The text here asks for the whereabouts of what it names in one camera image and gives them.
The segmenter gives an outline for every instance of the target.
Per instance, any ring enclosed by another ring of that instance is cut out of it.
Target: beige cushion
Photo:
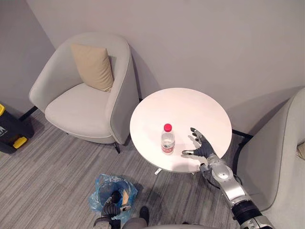
[[[297,146],[297,154],[300,158],[305,160],[305,142]]]
[[[69,134],[113,139],[105,117],[109,95],[108,92],[81,83],[67,90],[47,106],[46,119]]]
[[[113,76],[107,50],[82,44],[71,44],[71,50],[81,79],[85,84],[109,92]]]

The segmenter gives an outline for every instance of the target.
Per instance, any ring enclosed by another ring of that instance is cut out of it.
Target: black shoe
[[[140,210],[140,218],[143,218],[145,219],[147,225],[148,225],[148,222],[149,222],[149,211],[148,211],[148,208],[146,206],[143,206]]]

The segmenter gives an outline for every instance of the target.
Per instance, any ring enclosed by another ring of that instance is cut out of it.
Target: floor
[[[150,225],[184,221],[221,229],[239,228],[224,198],[199,173],[161,171],[145,161],[131,140],[117,154],[112,145],[77,139],[36,111],[25,122],[34,137],[13,155],[0,153],[1,229],[91,229],[88,207],[100,173],[123,176],[139,190],[133,215],[150,209]],[[232,163],[242,137],[233,135],[225,159]]]

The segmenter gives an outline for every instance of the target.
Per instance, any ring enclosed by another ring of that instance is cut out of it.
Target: water bottle
[[[171,153],[175,147],[175,135],[173,134],[171,124],[164,125],[161,136],[161,147],[162,151],[166,154]]]

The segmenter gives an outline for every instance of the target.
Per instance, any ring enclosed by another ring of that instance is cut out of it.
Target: robotic arm
[[[275,229],[268,218],[262,215],[243,187],[235,180],[232,170],[225,164],[225,161],[216,155],[208,140],[195,128],[191,128],[191,131],[201,146],[195,150],[184,150],[182,154],[206,157],[208,163],[207,165],[201,164],[200,171],[205,177],[205,172],[212,170],[212,176],[218,182],[240,228]]]

